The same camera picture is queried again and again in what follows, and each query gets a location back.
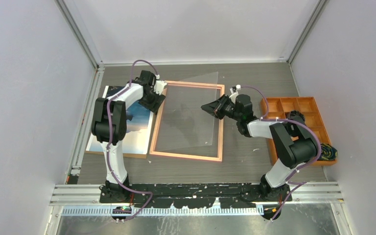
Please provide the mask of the pink wooden picture frame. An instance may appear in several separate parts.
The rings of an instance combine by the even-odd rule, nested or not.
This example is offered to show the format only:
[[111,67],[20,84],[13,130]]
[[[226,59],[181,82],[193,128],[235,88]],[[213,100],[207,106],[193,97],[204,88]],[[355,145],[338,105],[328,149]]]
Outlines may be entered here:
[[[184,85],[183,81],[168,81],[168,84],[171,85]],[[221,97],[225,91],[225,86],[222,84],[216,84],[214,86],[215,88],[219,89]],[[210,162],[221,162],[223,159],[223,127],[224,127],[224,121],[218,119],[218,142],[217,142],[217,156],[215,158],[213,157],[207,157],[207,156],[197,156],[197,155],[187,155],[187,154],[176,154],[176,153],[167,153],[167,152],[158,152],[155,151],[155,146],[157,143],[157,137],[158,137],[158,129],[160,127],[161,122],[161,116],[164,108],[164,102],[160,106],[157,115],[156,115],[156,121],[155,126],[152,133],[152,139],[151,139],[151,145],[149,149],[149,153],[151,155],[157,155],[157,156],[164,156],[164,157],[171,157],[171,158],[179,158],[179,159],[190,159],[190,160],[200,160],[200,161],[210,161]]]

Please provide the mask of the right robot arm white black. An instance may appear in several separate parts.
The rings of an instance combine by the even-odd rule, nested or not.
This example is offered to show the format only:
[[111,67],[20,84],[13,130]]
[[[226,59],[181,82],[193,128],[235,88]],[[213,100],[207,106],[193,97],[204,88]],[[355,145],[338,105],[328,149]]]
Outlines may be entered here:
[[266,201],[282,194],[291,176],[321,155],[319,139],[300,116],[289,119],[257,118],[248,95],[240,94],[235,100],[223,95],[202,105],[201,109],[217,119],[228,117],[235,120],[239,133],[245,137],[273,140],[278,159],[261,177],[257,190]]

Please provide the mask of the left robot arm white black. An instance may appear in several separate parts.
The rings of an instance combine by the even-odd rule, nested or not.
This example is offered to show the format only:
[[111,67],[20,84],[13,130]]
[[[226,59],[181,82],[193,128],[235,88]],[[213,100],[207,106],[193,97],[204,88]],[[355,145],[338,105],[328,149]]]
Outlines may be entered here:
[[157,113],[165,100],[167,82],[159,75],[143,70],[118,92],[99,97],[94,103],[91,133],[101,144],[106,164],[106,180],[101,186],[101,197],[126,202],[131,193],[128,172],[123,159],[122,141],[127,132],[127,110],[134,103]]

